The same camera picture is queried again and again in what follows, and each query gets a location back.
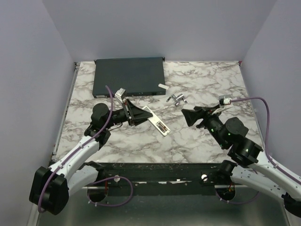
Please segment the white remote control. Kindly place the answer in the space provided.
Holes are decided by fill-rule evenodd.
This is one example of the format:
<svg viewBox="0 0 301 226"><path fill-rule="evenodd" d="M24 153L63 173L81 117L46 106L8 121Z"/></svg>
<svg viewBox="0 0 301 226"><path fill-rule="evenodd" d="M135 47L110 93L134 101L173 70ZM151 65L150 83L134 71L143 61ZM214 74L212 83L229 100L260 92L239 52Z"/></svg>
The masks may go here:
<svg viewBox="0 0 301 226"><path fill-rule="evenodd" d="M161 133L162 136L166 137L170 133L168 126L148 106L144 106L142 109L152 113L153 116L149 118L148 121ZM157 126L158 122L161 122L166 127L167 132L163 133L161 131L160 127Z"/></svg>

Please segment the white battery cover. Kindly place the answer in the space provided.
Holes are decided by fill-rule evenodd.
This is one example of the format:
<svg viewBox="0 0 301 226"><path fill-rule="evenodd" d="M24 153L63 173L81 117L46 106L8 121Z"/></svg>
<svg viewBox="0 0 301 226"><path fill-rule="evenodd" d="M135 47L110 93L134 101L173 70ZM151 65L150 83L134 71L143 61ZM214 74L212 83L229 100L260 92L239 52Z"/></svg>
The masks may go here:
<svg viewBox="0 0 301 226"><path fill-rule="evenodd" d="M165 90L168 90L168 89L169 89L169 86L164 85L164 84L159 84L158 87L160 87L160 88L162 88L162 89L165 89Z"/></svg>

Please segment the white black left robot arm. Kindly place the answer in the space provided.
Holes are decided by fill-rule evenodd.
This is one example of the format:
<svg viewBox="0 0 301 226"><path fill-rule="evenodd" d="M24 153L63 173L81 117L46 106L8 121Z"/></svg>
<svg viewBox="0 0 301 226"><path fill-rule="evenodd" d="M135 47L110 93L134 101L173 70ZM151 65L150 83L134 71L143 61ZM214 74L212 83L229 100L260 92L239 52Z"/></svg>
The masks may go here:
<svg viewBox="0 0 301 226"><path fill-rule="evenodd" d="M122 108L114 111L104 103L93 107L91 122L83 138L62 159L48 168L39 167L33 178L29 200L38 207L39 213L46 211L57 215L66 206L71 191L77 186L82 188L91 183L99 186L104 182L104 174L92 169L88 176L78 179L79 168L84 162L108 141L110 128L128 122L137 126L146 122L153 114L146 108L139 108L126 99Z"/></svg>

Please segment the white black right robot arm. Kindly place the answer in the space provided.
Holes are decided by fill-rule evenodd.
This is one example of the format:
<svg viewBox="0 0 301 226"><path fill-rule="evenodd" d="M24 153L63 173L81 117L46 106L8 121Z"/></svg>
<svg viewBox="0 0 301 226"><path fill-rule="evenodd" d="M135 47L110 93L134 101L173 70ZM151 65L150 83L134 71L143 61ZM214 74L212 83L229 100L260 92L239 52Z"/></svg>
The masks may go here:
<svg viewBox="0 0 301 226"><path fill-rule="evenodd" d="M197 106L192 110L182 109L189 127L201 120L196 127L207 129L221 149L229 151L231 161L223 161L224 166L216 173L217 181L223 185L230 181L246 185L282 200L288 212L300 217L300 185L273 166L262 147L246 137L249 129L239 118L233 117L223 123L217 109Z"/></svg>

